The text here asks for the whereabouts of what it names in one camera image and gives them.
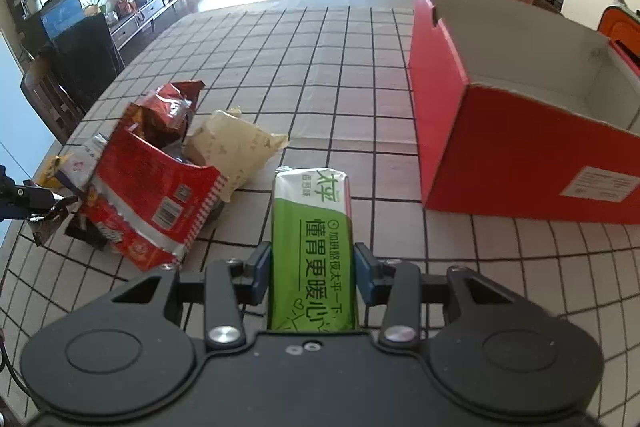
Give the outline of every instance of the red box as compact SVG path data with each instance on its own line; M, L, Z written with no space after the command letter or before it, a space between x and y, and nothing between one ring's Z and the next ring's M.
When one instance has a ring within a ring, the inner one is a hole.
M422 203L640 223L640 70L600 33L514 0L415 0Z

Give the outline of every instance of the white and green wrapper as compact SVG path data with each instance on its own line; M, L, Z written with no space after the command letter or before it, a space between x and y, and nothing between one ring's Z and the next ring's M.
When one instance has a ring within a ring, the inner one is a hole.
M347 175L328 168L277 174L272 227L270 330L356 329Z

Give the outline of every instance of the checkered tablecloth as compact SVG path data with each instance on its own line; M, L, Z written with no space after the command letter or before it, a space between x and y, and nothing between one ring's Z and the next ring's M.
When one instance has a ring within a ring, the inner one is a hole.
M245 259L270 238L270 188L278 165L331 166L347 172L354 240L375 255L408 259L444 273L451 264L480 270L591 333L606 357L589 407L609 427L640 419L640 227L443 214L419 202L418 156L406 72L413 0L281 0L192 14L156 39L100 97L64 152L93 133L109 134L127 103L170 80L199 79L207 90L193 129L219 108L241 107L264 130L290 135L220 219L206 226L184 260ZM14 223L0 293L6 345L14 360L25 341L123 281L137 269L58 232L37 248ZM384 307L361 303L363 327L377 334ZM264 308L249 309L248 330ZM423 335L443 326L431 306ZM183 327L201 337L202 307ZM20 415L31 401L7 372L0 393Z

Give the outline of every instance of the qr code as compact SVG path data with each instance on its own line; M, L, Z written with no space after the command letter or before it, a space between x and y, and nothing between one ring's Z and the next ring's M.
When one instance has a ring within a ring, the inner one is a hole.
M174 198L182 203L186 203L191 198L191 189L187 185L179 185L175 189Z
M161 229L168 230L174 226L181 213L182 207L178 203L164 197L151 220Z

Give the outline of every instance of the metal screw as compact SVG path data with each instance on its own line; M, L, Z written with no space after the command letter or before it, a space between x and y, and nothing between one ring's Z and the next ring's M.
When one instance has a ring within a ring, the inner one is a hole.
M415 335L414 328L410 328L409 326L391 326L385 330L385 338L391 342L411 342L415 338Z
M318 342L307 342L304 343L303 346L307 351L320 351L322 349L322 344Z
M285 351L290 355L302 355L302 346L287 346Z
M233 326L216 326L209 331L209 338L218 344L230 344L240 338L240 330Z

